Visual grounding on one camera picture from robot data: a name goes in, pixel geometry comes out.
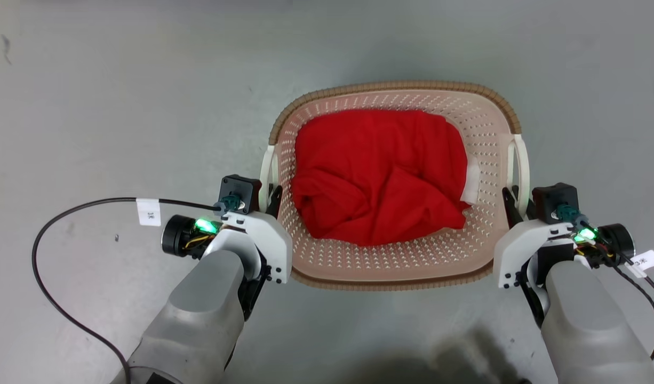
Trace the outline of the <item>beige plastic laundry basket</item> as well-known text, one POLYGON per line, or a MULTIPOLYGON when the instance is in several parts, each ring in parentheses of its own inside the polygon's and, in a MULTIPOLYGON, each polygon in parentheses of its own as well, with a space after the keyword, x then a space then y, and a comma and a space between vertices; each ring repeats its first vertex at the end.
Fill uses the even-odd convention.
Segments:
POLYGON ((291 277, 318 289, 434 289, 479 280, 493 271, 495 245, 512 225, 503 193, 513 195, 521 216, 530 198, 529 157, 517 114, 495 90, 458 81, 383 81, 304 94, 274 122, 260 180, 262 209, 270 187, 283 189, 278 221, 293 240, 291 277), (383 246, 312 238, 291 197, 296 137, 312 119, 357 109, 424 111, 459 130, 479 168, 478 199, 464 212, 462 229, 383 246))

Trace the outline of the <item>red cloth garment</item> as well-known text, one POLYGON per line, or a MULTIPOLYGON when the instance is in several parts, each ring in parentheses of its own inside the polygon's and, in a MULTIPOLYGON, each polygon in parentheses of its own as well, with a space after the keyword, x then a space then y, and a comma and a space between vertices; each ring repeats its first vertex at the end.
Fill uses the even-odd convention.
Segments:
POLYGON ((313 238, 380 246, 465 226, 468 152, 445 117, 327 114, 298 131, 294 150, 291 197, 313 238))

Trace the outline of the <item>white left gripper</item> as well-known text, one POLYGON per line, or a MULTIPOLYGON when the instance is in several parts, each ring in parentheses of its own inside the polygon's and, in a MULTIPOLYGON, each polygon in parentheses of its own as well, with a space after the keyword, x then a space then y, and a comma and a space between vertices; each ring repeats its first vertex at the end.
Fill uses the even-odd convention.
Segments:
POLYGON ((227 212, 222 216, 228 229, 240 229, 249 236, 257 253, 263 255, 266 265, 271 267, 269 275, 278 284, 286 284, 290 280, 293 257, 291 235, 277 220, 282 195, 283 187, 276 185, 268 199, 267 213, 227 212))

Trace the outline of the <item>white fabric tag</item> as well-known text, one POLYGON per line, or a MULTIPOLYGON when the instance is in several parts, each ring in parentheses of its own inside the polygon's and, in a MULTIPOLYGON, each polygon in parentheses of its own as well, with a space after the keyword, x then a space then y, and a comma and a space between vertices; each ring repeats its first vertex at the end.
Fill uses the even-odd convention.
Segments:
POLYGON ((461 195, 461 201, 473 206, 478 201, 481 170, 479 162, 473 155, 467 155, 466 182, 461 195))

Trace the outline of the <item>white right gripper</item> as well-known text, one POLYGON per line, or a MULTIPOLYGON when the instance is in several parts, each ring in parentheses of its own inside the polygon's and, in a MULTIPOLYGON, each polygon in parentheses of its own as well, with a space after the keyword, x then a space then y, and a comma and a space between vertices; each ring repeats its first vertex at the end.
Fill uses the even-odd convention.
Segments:
POLYGON ((493 252, 493 276, 499 289, 508 289, 516 280, 516 273, 537 251, 552 238, 569 238, 574 230, 570 223, 547 224, 541 220, 524 221, 519 213, 513 189, 502 189, 503 203, 508 228, 505 236, 499 239, 493 252))

